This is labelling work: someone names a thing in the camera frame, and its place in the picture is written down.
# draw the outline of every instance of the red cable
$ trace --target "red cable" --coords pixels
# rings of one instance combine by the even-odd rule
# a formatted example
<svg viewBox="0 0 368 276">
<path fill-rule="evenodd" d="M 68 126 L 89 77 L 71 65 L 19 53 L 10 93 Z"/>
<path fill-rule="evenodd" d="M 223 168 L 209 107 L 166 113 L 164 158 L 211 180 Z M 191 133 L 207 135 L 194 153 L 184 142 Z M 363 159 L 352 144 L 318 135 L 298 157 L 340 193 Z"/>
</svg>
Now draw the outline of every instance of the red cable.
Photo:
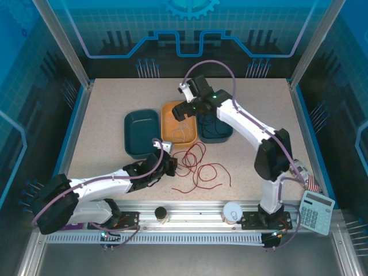
<svg viewBox="0 0 368 276">
<path fill-rule="evenodd" d="M 195 146 L 197 146 L 201 150 L 201 157 L 199 159 L 197 158 L 197 156 L 194 153 L 191 152 L 191 150 Z M 193 173 L 192 180 L 193 180 L 194 187 L 192 189 L 190 189 L 189 191 L 182 191 L 182 190 L 179 190 L 177 188 L 172 188 L 173 190 L 179 191 L 182 194 L 189 194 L 195 188 L 200 188 L 200 189 L 204 189 L 204 190 L 212 190 L 212 189 L 214 189 L 214 188 L 216 188 L 218 186 L 221 186 L 222 183 L 216 184 L 213 187 L 203 187 L 203 186 L 198 185 L 198 181 L 199 180 L 202 181 L 202 182 L 209 182 L 209 181 L 215 180 L 217 178 L 217 170 L 216 170 L 215 166 L 220 166 L 220 167 L 222 167 L 226 171 L 226 173 L 229 175 L 229 185 L 231 187 L 231 175 L 230 175 L 229 171 L 223 165 L 221 165 L 219 163 L 209 163 L 209 164 L 204 164 L 204 165 L 198 166 L 202 162 L 202 160 L 203 160 L 203 158 L 205 156 L 205 153 L 206 153 L 206 145 L 204 143 L 197 142 L 197 143 L 193 144 L 187 151 L 179 151 L 179 152 L 176 152 L 175 154 L 173 154 L 173 157 L 175 157 L 175 155 L 177 155 L 177 154 L 182 154 L 182 153 L 185 153 L 185 154 L 184 154 L 183 158 L 181 159 L 182 160 L 182 163 L 179 163 L 178 162 L 178 169 L 181 170 L 180 167 L 183 167 L 183 168 L 188 169 L 188 172 L 186 174 L 183 174 L 183 175 L 178 174 L 177 172 L 176 172 L 176 174 L 178 176 L 180 176 L 180 177 L 186 177 L 190 173 Z M 210 179 L 203 179 L 201 177 L 201 171 L 206 166 L 209 166 L 212 169 L 214 169 L 214 171 L 215 171 L 215 176 L 214 177 L 212 177 Z"/>
<path fill-rule="evenodd" d="M 279 220 L 281 221 L 283 226 L 285 226 L 285 234 L 287 234 L 288 233 L 288 226 L 287 226 L 286 222 L 282 218 L 279 218 Z"/>
</svg>

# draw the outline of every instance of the calculator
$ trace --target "calculator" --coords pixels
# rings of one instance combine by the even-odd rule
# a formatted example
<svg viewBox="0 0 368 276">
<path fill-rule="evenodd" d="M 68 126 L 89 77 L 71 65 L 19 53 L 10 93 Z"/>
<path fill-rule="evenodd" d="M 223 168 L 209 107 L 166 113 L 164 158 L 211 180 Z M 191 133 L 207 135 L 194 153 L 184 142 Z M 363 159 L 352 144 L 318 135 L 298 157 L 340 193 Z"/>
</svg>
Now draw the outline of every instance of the calculator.
<svg viewBox="0 0 368 276">
<path fill-rule="evenodd" d="M 328 235 L 335 201 L 312 191 L 305 191 L 300 203 L 300 225 L 322 235 Z"/>
</svg>

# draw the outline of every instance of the tangled cable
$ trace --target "tangled cable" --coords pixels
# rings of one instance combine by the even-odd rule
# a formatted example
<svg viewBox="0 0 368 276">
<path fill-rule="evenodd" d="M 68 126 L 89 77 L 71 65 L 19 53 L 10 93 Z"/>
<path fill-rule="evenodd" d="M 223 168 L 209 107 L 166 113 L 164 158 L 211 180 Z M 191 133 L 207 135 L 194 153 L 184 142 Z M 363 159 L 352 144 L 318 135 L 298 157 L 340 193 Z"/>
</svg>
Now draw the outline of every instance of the tangled cable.
<svg viewBox="0 0 368 276">
<path fill-rule="evenodd" d="M 192 152 L 192 149 L 194 147 L 198 147 L 201 150 L 200 158 L 197 158 L 197 156 Z M 192 180 L 193 180 L 194 187 L 192 189 L 190 189 L 189 191 L 182 191 L 182 190 L 177 189 L 177 188 L 172 188 L 173 190 L 179 191 L 182 194 L 189 194 L 195 188 L 204 189 L 204 190 L 212 190 L 212 189 L 214 189 L 218 186 L 221 186 L 223 183 L 216 184 L 212 187 L 203 187 L 203 186 L 200 186 L 198 184 L 199 181 L 209 182 L 209 181 L 215 180 L 217 178 L 217 170 L 216 170 L 215 166 L 220 166 L 221 168 L 223 168 L 226 171 L 226 173 L 229 176 L 229 186 L 231 187 L 231 175 L 223 165 L 221 165 L 219 163 L 209 163 L 209 164 L 200 165 L 201 162 L 203 161 L 203 158 L 204 158 L 205 153 L 206 153 L 206 145 L 204 143 L 197 142 L 194 145 L 192 145 L 187 151 L 176 152 L 175 154 L 173 154 L 173 157 L 175 157 L 178 154 L 182 154 L 182 153 L 184 153 L 184 156 L 181 159 L 181 163 L 178 161 L 178 169 L 182 170 L 182 169 L 186 168 L 188 170 L 188 172 L 185 173 L 185 174 L 178 174 L 178 172 L 177 172 L 177 176 L 186 177 L 186 176 L 188 176 L 192 173 L 193 174 L 192 175 Z M 203 179 L 201 177 L 201 171 L 204 167 L 211 167 L 215 172 L 214 177 L 212 177 L 210 179 Z"/>
</svg>

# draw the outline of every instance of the jar lid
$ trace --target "jar lid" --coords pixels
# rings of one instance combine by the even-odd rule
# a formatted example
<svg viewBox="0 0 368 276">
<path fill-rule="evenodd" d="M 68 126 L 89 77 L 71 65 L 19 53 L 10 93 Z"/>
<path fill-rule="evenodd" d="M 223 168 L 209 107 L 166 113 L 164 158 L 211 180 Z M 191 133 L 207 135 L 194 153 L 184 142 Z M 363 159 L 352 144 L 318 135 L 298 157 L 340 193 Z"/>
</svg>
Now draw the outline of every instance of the jar lid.
<svg viewBox="0 0 368 276">
<path fill-rule="evenodd" d="M 162 220 L 166 217 L 167 215 L 167 211 L 164 207 L 158 207 L 156 210 L 155 210 L 155 216 L 158 220 Z"/>
<path fill-rule="evenodd" d="M 243 216 L 243 210 L 239 204 L 229 202 L 224 206 L 223 214 L 228 221 L 237 222 Z"/>
</svg>

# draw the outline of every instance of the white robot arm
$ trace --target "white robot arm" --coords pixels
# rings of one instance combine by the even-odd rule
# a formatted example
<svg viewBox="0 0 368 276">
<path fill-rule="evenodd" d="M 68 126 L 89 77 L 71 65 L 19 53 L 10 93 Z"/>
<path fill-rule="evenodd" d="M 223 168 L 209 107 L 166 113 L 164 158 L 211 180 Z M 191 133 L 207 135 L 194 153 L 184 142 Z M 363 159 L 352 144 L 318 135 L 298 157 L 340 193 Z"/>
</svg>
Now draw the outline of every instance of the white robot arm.
<svg viewBox="0 0 368 276">
<path fill-rule="evenodd" d="M 279 188 L 289 168 L 289 161 L 282 150 L 275 143 L 271 133 L 282 141 L 291 154 L 290 138 L 287 131 L 275 129 L 260 122 L 244 110 L 239 104 L 237 109 L 233 105 L 231 95 L 224 90 L 214 92 L 203 76 L 197 76 L 179 85 L 179 92 L 183 93 L 186 101 L 173 108 L 172 112 L 178 121 L 195 114 L 211 114 L 226 122 L 244 136 L 257 151 L 255 169 L 262 178 L 262 199 L 259 204 L 259 213 L 264 218 L 264 225 L 283 212 L 279 201 Z"/>
<path fill-rule="evenodd" d="M 67 179 L 60 174 L 52 178 L 30 202 L 32 212 L 39 216 L 37 225 L 41 233 L 46 235 L 65 225 L 91 221 L 112 228 L 122 217 L 111 196 L 152 187 L 164 174 L 175 176 L 177 160 L 170 157 L 173 145 L 164 141 L 162 146 L 163 157 L 159 164 L 161 145 L 156 141 L 154 147 L 158 149 L 146 160 L 126 165 L 110 174 L 83 179 Z M 49 202 L 68 190 L 72 192 L 44 210 Z"/>
</svg>

